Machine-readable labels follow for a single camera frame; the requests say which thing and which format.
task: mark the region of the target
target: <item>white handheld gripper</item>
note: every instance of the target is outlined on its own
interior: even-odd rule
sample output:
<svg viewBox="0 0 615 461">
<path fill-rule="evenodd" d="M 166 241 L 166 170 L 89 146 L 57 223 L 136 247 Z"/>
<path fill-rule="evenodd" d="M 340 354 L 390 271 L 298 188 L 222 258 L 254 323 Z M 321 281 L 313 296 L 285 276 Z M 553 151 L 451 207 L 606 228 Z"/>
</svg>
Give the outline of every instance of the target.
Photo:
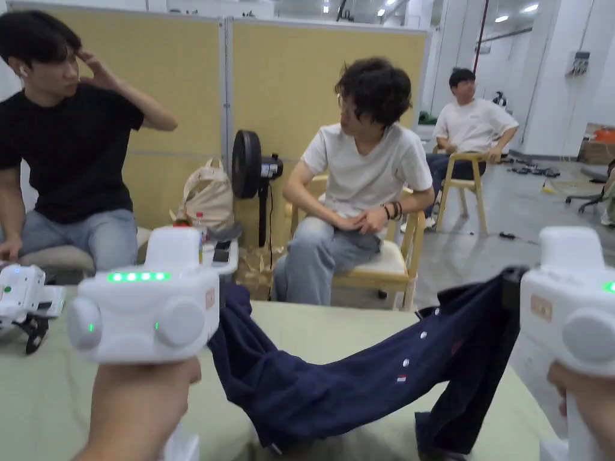
<svg viewBox="0 0 615 461">
<path fill-rule="evenodd" d="M 568 368 L 615 377 L 615 269 L 588 227 L 541 232 L 539 268 L 521 280 L 521 331 Z M 608 461 L 567 396 L 568 439 L 541 443 L 541 461 Z"/>
<path fill-rule="evenodd" d="M 152 232 L 143 266 L 84 280 L 68 307 L 72 345 L 97 363 L 155 364 L 197 355 L 218 329 L 220 280 L 199 264 L 200 234 Z M 180 426 L 161 461 L 199 461 L 199 438 Z"/>
</svg>

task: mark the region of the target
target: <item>electrical box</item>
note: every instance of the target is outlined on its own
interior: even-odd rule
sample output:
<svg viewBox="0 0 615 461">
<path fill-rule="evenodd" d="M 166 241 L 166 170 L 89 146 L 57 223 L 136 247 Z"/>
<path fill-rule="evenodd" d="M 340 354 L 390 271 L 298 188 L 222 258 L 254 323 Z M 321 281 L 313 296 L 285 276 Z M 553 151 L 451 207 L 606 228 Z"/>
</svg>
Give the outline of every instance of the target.
<svg viewBox="0 0 615 461">
<path fill-rule="evenodd" d="M 570 53 L 566 74 L 570 76 L 586 74 L 589 66 L 589 55 L 589 51 L 573 51 Z"/>
</svg>

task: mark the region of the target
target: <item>hand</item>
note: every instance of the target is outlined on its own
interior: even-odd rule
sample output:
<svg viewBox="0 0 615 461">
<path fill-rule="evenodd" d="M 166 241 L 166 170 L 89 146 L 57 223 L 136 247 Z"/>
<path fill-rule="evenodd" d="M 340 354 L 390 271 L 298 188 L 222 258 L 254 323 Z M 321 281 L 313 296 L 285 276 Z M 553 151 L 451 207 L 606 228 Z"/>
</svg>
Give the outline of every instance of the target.
<svg viewBox="0 0 615 461">
<path fill-rule="evenodd" d="M 502 149 L 498 147 L 491 148 L 487 151 L 487 161 L 491 164 L 498 164 L 502 158 Z"/>
<path fill-rule="evenodd" d="M 156 366 L 101 365 L 82 458 L 157 459 L 188 410 L 188 388 L 198 381 L 196 358 Z"/>
<path fill-rule="evenodd" d="M 361 225 L 361 234 L 377 234 L 384 229 L 389 222 L 384 207 L 372 208 L 364 211 L 358 218 L 357 223 Z"/>
<path fill-rule="evenodd" d="M 77 56 L 81 59 L 92 71 L 94 77 L 81 77 L 82 83 L 93 85 L 102 90 L 116 91 L 121 82 L 113 75 L 111 70 L 105 66 L 93 53 L 81 49 Z"/>
<path fill-rule="evenodd" d="M 358 218 L 342 218 L 341 216 L 338 216 L 337 219 L 335 220 L 334 226 L 337 227 L 341 231 L 356 231 L 363 225 L 359 217 Z"/>
<path fill-rule="evenodd" d="M 20 237 L 8 238 L 4 243 L 0 243 L 0 259 L 8 259 L 10 262 L 17 262 L 19 250 L 22 248 Z"/>
<path fill-rule="evenodd" d="M 549 370 L 549 382 L 562 397 L 567 392 L 574 395 L 581 417 L 605 449 L 615 447 L 615 379 L 583 376 L 555 363 Z M 566 416 L 565 401 L 560 410 Z"/>
</svg>

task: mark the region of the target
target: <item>light green tablecloth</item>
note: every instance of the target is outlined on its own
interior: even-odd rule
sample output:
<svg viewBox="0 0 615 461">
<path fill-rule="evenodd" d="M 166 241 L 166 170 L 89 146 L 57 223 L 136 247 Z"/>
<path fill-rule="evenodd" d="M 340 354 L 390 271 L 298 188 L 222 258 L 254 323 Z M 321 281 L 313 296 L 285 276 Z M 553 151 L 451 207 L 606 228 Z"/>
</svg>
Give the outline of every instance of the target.
<svg viewBox="0 0 615 461">
<path fill-rule="evenodd" d="M 416 321 L 403 312 L 267 302 L 254 302 L 253 317 L 280 349 L 313 363 L 346 357 Z M 30 357 L 24 355 L 24 335 L 17 333 L 0 337 L 0 459 L 68 461 L 87 436 L 95 366 L 72 350 L 64 318 L 52 322 L 48 339 Z M 184 427 L 200 435 L 201 460 L 279 459 L 260 448 L 248 418 L 226 401 L 209 351 L 200 358 L 203 381 L 191 390 Z M 430 409 L 443 389 L 438 386 L 380 421 L 284 459 L 418 461 L 414 412 Z M 538 461 L 539 440 L 553 437 L 538 404 L 509 369 L 471 459 Z"/>
</svg>

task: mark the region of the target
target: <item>jeans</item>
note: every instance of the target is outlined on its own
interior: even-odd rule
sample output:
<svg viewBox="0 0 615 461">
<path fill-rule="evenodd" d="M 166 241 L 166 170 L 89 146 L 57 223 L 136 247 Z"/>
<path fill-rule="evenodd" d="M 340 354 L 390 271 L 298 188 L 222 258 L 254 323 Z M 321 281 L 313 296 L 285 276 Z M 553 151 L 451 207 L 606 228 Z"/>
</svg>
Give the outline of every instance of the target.
<svg viewBox="0 0 615 461">
<path fill-rule="evenodd" d="M 449 154 L 427 155 L 427 164 L 429 166 L 429 171 L 431 172 L 431 177 L 434 180 L 434 194 L 436 199 L 438 198 L 438 193 L 442 188 L 442 181 L 446 179 L 446 170 L 448 168 L 449 157 Z M 478 163 L 478 170 L 481 176 L 485 174 L 486 168 L 487 164 L 485 162 Z M 474 172 L 472 171 L 472 162 L 469 160 L 457 160 L 453 167 L 453 179 L 465 179 L 468 181 L 474 179 Z M 433 205 L 427 208 L 425 210 L 425 217 L 429 218 L 433 210 Z"/>
<path fill-rule="evenodd" d="M 0 229 L 2 242 L 4 233 Z M 102 272 L 131 266 L 137 261 L 137 224 L 128 210 L 97 213 L 72 224 L 58 224 L 31 211 L 26 214 L 22 242 L 20 257 L 54 246 L 76 246 L 88 253 L 96 270 Z"/>
<path fill-rule="evenodd" d="M 299 223 L 288 254 L 274 269 L 273 301 L 299 304 L 331 304 L 333 274 L 350 272 L 380 251 L 380 239 L 359 231 L 335 229 L 308 216 Z"/>
</svg>

